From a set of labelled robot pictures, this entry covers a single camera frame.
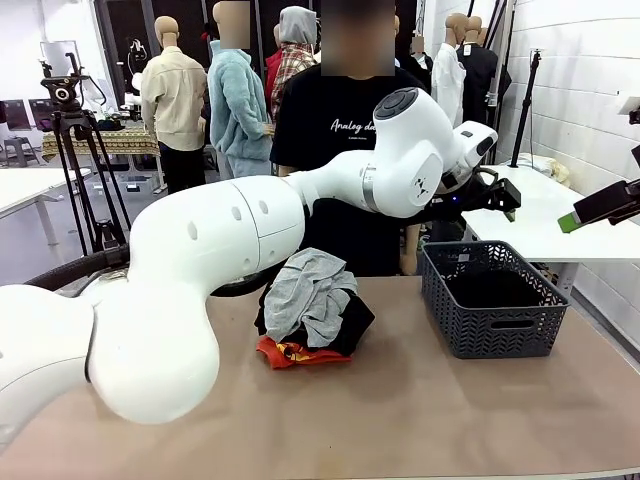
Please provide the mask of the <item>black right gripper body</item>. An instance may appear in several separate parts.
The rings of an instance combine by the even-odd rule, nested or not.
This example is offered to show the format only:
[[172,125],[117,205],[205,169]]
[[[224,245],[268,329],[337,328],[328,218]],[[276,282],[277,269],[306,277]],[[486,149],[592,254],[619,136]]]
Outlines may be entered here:
[[637,179],[625,185],[625,197],[622,204],[612,213],[613,225],[617,225],[639,214],[639,184],[640,180]]

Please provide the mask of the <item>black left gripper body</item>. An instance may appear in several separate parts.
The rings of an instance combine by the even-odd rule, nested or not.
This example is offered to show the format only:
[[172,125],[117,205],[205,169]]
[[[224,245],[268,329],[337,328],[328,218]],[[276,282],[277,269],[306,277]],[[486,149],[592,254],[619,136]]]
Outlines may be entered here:
[[500,203],[491,195],[468,197],[462,194],[451,194],[437,197],[432,201],[432,216],[435,220],[456,220],[464,212],[499,209]]

